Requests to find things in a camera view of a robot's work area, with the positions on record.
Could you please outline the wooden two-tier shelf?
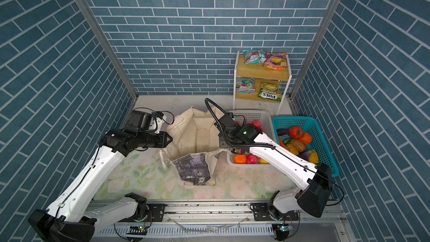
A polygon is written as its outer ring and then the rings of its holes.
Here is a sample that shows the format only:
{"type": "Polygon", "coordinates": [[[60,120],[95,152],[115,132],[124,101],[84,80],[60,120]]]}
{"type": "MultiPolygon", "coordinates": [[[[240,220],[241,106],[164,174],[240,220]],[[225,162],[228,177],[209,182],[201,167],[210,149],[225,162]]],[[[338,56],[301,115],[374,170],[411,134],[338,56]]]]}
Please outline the wooden two-tier shelf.
{"type": "Polygon", "coordinates": [[[254,78],[254,86],[256,92],[253,94],[243,94],[236,91],[236,86],[233,86],[233,101],[232,108],[236,109],[261,109],[266,110],[272,115],[282,114],[283,104],[287,102],[288,88],[292,80],[291,65],[281,70],[266,68],[260,64],[246,64],[245,55],[237,51],[234,77],[250,77],[254,78]],[[269,82],[281,86],[281,101],[261,99],[258,97],[258,92],[262,82],[269,82]]]}

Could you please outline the orange carrot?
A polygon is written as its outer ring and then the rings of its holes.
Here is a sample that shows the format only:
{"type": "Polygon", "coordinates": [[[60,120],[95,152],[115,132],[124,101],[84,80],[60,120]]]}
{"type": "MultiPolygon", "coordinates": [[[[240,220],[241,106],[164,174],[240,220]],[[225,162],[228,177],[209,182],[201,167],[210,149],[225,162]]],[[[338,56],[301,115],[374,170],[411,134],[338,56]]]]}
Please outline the orange carrot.
{"type": "Polygon", "coordinates": [[[279,144],[287,151],[289,151],[288,147],[284,144],[284,142],[281,140],[281,138],[278,138],[279,144]]]}

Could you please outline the yellow lemon front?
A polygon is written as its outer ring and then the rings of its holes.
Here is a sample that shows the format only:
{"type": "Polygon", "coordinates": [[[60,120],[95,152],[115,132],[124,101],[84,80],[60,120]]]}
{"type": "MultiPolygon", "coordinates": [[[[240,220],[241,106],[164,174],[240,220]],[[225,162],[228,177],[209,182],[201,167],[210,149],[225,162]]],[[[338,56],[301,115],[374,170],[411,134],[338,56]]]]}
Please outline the yellow lemon front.
{"type": "Polygon", "coordinates": [[[260,164],[269,164],[269,162],[267,162],[266,160],[260,158],[259,160],[260,164]]]}

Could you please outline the floral table mat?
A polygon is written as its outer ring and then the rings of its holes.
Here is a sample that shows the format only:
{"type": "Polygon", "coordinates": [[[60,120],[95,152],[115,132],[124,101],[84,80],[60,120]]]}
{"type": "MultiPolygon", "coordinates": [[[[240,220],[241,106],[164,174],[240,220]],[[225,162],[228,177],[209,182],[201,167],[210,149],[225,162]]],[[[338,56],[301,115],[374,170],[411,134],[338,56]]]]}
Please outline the floral table mat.
{"type": "MultiPolygon", "coordinates": [[[[135,107],[154,110],[169,110],[179,115],[190,107],[206,112],[206,96],[140,96],[135,107]]],[[[213,101],[224,110],[234,110],[232,95],[211,95],[213,101]]],[[[278,104],[237,100],[236,109],[265,110],[274,116],[278,104]]],[[[180,179],[173,167],[162,166],[159,152],[148,149],[132,152],[108,176],[99,188],[95,200],[120,199],[127,193],[136,193],[148,200],[156,199],[239,199],[254,200],[270,198],[277,190],[288,190],[296,185],[291,179],[270,165],[263,167],[237,167],[227,161],[221,153],[215,170],[215,186],[189,186],[180,179]]]]}

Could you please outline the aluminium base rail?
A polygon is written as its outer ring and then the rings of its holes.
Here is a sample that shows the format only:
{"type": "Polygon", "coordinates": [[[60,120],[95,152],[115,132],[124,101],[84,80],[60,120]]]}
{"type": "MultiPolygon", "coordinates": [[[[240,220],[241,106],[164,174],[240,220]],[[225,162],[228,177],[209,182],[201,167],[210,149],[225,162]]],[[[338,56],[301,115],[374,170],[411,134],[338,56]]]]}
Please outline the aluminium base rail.
{"type": "Polygon", "coordinates": [[[150,218],[120,220],[94,235],[94,242],[353,242],[352,228],[339,205],[322,216],[302,210],[272,217],[266,201],[154,201],[150,218]]]}

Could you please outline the beige canvas grocery bag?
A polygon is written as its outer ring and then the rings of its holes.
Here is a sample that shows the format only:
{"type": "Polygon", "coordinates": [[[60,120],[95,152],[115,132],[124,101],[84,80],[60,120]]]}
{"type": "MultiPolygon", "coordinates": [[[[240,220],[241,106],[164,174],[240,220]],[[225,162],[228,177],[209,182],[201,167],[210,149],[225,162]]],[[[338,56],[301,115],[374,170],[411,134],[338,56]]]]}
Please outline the beige canvas grocery bag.
{"type": "Polygon", "coordinates": [[[185,185],[215,186],[215,168],[225,150],[219,146],[211,112],[191,107],[177,115],[166,131],[172,142],[159,150],[163,168],[174,168],[185,185]]]}

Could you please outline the brown potato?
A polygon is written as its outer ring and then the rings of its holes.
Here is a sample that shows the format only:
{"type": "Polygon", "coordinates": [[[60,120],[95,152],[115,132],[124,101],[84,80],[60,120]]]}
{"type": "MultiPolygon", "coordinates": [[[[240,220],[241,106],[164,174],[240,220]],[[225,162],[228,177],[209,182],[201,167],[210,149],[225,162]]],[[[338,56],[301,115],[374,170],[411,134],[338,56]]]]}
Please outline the brown potato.
{"type": "Polygon", "coordinates": [[[292,139],[290,141],[290,144],[292,144],[298,150],[299,153],[302,153],[306,150],[306,145],[299,139],[292,139]]]}

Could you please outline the red apple small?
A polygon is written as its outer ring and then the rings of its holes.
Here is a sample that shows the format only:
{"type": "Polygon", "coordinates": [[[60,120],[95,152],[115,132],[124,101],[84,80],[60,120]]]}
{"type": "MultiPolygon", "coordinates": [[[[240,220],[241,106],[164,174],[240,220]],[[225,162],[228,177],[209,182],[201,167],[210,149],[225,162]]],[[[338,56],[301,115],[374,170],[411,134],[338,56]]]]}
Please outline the red apple small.
{"type": "Polygon", "coordinates": [[[262,129],[262,122],[260,120],[254,120],[252,122],[252,125],[255,126],[255,127],[257,127],[260,130],[262,129]]]}

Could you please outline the red tomato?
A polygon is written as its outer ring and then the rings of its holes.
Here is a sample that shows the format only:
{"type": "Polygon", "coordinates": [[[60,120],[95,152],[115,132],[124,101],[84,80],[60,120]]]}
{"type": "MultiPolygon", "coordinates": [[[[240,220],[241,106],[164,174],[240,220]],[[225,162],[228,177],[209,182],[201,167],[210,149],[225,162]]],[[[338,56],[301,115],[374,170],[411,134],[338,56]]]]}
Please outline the red tomato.
{"type": "Polygon", "coordinates": [[[299,126],[292,126],[289,128],[288,130],[288,134],[290,135],[291,138],[293,139],[300,139],[303,137],[303,129],[299,126]]]}

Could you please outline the teal plastic basket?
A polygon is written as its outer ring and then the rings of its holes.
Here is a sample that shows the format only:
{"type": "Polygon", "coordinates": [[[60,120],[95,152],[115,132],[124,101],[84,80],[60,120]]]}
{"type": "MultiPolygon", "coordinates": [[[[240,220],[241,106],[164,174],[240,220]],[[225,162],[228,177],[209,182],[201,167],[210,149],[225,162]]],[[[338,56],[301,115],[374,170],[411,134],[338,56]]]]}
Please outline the teal plastic basket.
{"type": "MultiPolygon", "coordinates": [[[[280,116],[273,118],[272,124],[275,131],[275,138],[273,138],[273,140],[276,141],[278,144],[279,137],[277,135],[277,129],[299,126],[303,129],[304,132],[309,133],[312,136],[312,142],[306,146],[305,151],[316,150],[319,156],[319,162],[324,163],[331,168],[332,177],[335,178],[339,175],[339,169],[337,167],[336,161],[332,156],[328,143],[316,119],[303,116],[280,116]]],[[[290,143],[290,141],[292,140],[290,135],[285,135],[280,138],[285,145],[290,143]]]]}

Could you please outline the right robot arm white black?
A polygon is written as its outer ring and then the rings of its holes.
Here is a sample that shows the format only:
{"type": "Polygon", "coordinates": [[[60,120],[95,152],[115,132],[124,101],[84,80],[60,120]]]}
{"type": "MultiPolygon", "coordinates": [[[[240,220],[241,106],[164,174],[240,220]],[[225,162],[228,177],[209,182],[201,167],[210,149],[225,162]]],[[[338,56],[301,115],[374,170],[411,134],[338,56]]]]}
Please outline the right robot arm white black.
{"type": "Polygon", "coordinates": [[[240,126],[228,114],[215,119],[221,148],[241,149],[267,161],[288,176],[295,189],[276,191],[267,204],[268,213],[278,220],[293,210],[303,210],[313,217],[321,217],[334,185],[331,168],[313,164],[294,155],[273,141],[252,124],[240,126]]]}

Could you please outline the purple eggplant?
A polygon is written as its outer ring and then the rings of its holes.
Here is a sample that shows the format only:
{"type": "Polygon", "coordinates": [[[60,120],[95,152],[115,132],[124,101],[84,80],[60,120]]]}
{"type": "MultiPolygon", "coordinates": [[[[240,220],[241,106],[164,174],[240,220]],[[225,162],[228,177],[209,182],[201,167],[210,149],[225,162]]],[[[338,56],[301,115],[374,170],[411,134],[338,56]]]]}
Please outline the purple eggplant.
{"type": "Polygon", "coordinates": [[[289,128],[280,128],[280,129],[277,129],[277,135],[278,135],[278,137],[289,135],[289,130],[290,130],[289,128]]]}

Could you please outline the white plastic basket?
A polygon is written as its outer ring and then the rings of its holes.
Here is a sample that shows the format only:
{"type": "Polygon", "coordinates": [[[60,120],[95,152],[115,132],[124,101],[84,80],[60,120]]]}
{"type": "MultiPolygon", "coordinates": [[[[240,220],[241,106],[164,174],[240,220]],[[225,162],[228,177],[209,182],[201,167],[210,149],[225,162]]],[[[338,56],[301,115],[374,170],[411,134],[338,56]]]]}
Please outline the white plastic basket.
{"type": "Polygon", "coordinates": [[[238,124],[232,113],[218,120],[219,145],[224,149],[241,149],[282,170],[282,149],[265,132],[253,124],[238,124]]]}

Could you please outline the pink yellow snack bag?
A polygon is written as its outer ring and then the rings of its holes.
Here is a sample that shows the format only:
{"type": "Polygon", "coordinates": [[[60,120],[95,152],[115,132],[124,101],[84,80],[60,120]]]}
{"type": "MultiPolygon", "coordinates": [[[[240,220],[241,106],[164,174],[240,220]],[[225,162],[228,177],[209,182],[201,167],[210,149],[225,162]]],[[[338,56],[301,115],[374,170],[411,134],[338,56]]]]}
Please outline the pink yellow snack bag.
{"type": "Polygon", "coordinates": [[[288,67],[288,59],[286,53],[267,53],[264,67],[270,69],[284,69],[288,67]]]}

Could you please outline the teal snack bag top shelf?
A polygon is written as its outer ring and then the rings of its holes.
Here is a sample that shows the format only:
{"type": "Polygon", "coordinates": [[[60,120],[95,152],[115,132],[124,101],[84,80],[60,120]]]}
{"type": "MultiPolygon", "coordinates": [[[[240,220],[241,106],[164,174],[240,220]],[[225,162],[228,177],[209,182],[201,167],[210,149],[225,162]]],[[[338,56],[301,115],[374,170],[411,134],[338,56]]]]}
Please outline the teal snack bag top shelf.
{"type": "Polygon", "coordinates": [[[266,61],[265,50],[243,50],[245,64],[263,64],[266,61]]]}

